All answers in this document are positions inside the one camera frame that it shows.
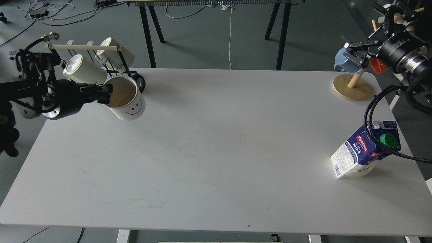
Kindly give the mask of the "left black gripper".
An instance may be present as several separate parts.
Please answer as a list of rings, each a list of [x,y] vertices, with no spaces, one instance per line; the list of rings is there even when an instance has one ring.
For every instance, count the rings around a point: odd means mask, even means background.
[[[52,102],[50,106],[42,106],[43,110],[49,111],[42,112],[42,115],[50,120],[59,120],[76,114],[85,104],[84,93],[95,93],[86,98],[86,103],[96,101],[99,104],[109,104],[113,90],[112,84],[86,84],[66,79],[57,80],[55,84],[48,85],[48,93]]]

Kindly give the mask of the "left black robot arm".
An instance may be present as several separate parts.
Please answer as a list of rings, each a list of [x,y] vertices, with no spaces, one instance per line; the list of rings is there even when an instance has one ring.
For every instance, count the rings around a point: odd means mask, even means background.
[[[54,66],[60,65],[62,61],[57,51],[30,51],[38,43],[57,40],[59,37],[58,33],[51,32],[33,41],[26,48],[19,49],[15,62],[21,76],[1,83],[1,152],[10,157],[19,155],[14,143],[20,136],[15,128],[12,102],[36,114],[57,112],[53,120],[58,120],[76,114],[86,103],[97,101],[108,104],[110,101],[113,92],[111,84],[86,84],[57,79]]]

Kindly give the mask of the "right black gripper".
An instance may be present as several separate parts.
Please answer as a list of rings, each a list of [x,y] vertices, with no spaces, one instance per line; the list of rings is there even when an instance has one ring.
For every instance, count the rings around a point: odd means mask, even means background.
[[[361,68],[367,68],[370,55],[366,51],[373,48],[373,56],[394,73],[408,71],[421,74],[427,69],[427,43],[408,30],[404,23],[412,24],[422,15],[424,8],[414,9],[404,2],[393,2],[384,6],[374,4],[374,9],[383,16],[382,25],[373,33],[373,39],[354,43],[344,35],[346,42],[344,56]]]

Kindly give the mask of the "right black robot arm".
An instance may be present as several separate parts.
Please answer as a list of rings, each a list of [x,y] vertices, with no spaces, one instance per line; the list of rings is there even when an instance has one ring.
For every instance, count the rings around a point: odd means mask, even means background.
[[[346,45],[336,57],[348,67],[336,63],[334,69],[355,74],[374,58],[395,74],[408,72],[410,79],[403,84],[406,100],[413,108],[431,114],[431,107],[413,96],[425,92],[431,102],[431,1],[392,0],[384,5],[376,2],[373,7],[383,22],[365,41],[345,39]]]

